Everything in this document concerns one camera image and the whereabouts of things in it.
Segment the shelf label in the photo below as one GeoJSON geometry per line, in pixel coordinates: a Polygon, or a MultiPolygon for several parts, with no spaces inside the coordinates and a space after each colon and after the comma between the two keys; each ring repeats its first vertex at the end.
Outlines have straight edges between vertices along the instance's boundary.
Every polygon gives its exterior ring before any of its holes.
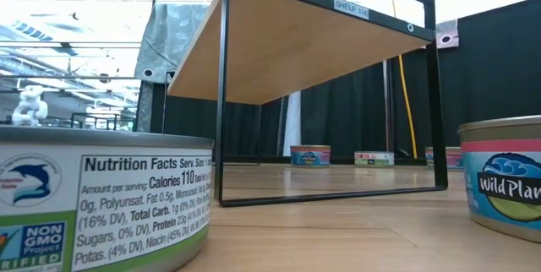
{"type": "Polygon", "coordinates": [[[369,19],[369,9],[344,0],[335,0],[335,10],[355,15],[362,19],[369,19]]]}

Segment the wooden shelf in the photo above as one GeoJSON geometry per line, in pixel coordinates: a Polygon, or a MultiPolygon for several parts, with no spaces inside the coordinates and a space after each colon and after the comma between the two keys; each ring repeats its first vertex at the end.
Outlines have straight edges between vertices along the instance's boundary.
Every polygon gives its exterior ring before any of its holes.
{"type": "MultiPolygon", "coordinates": [[[[230,1],[230,102],[261,105],[410,52],[434,38],[432,30],[342,0],[230,1]],[[338,4],[345,8],[336,8],[338,4]],[[362,9],[365,17],[345,13],[347,7],[362,9]]],[[[169,95],[216,100],[220,30],[221,0],[213,0],[169,95]]]]}

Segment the white sticker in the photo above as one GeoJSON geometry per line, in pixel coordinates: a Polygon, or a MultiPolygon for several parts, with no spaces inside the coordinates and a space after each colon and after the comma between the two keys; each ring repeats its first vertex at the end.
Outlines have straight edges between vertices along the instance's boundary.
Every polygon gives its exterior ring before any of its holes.
{"type": "Polygon", "coordinates": [[[362,19],[369,19],[369,9],[344,0],[335,0],[335,10],[352,14],[362,19]]]}
{"type": "Polygon", "coordinates": [[[150,253],[209,223],[211,156],[85,155],[73,271],[150,253]]]}

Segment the wild planet logo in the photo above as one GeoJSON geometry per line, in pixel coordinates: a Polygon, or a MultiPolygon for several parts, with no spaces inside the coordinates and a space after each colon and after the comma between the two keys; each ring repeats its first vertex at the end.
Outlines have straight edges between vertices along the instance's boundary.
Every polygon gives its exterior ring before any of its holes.
{"type": "Polygon", "coordinates": [[[58,165],[36,154],[18,155],[0,165],[0,200],[13,207],[29,207],[49,199],[61,182],[58,165]]]}
{"type": "Polygon", "coordinates": [[[478,173],[478,189],[511,220],[541,220],[541,164],[525,155],[492,156],[478,173]]]}
{"type": "Polygon", "coordinates": [[[65,230],[65,222],[0,227],[0,271],[62,265],[65,230]]]}
{"type": "Polygon", "coordinates": [[[312,152],[306,152],[301,156],[301,160],[306,164],[314,164],[318,158],[312,152]]]}

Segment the wooden floor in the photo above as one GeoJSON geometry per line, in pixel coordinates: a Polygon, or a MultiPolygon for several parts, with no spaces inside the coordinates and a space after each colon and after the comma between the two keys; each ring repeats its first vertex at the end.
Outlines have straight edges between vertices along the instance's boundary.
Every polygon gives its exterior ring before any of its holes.
{"type": "MultiPolygon", "coordinates": [[[[433,185],[426,168],[228,166],[226,196],[433,185]]],[[[211,211],[210,240],[182,271],[541,271],[541,245],[468,217],[463,174],[444,192],[211,211]]]]}

